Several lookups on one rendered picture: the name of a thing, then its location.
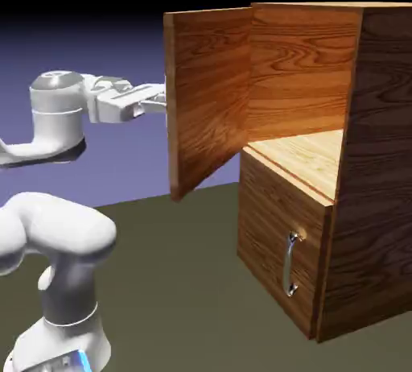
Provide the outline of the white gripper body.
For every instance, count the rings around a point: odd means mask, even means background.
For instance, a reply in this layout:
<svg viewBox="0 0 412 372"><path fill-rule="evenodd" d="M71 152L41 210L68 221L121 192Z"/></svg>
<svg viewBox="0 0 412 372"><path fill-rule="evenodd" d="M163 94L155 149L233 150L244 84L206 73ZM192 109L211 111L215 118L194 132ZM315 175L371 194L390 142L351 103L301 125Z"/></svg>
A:
<svg viewBox="0 0 412 372"><path fill-rule="evenodd" d="M104 83L88 95L91 123L122 123L142 116L142 103L152 101L159 93L166 94L165 84L115 85Z"/></svg>

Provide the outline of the wooden cabinet door without handle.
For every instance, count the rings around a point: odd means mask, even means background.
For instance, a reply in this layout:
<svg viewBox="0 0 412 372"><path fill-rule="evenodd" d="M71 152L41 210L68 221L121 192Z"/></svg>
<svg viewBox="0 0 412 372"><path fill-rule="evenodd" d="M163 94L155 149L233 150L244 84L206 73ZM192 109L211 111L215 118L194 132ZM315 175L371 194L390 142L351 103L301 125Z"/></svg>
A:
<svg viewBox="0 0 412 372"><path fill-rule="evenodd" d="M246 142L252 10L163 16L171 198L183 199Z"/></svg>

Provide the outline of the wooden cabinet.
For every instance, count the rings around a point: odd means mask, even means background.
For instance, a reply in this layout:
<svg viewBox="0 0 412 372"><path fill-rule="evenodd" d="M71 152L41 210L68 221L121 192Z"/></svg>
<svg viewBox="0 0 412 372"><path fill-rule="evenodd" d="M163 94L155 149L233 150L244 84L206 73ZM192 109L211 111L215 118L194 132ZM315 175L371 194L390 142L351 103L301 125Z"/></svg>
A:
<svg viewBox="0 0 412 372"><path fill-rule="evenodd" d="M412 310L412 3L252 10L243 149L333 204L313 339Z"/></svg>

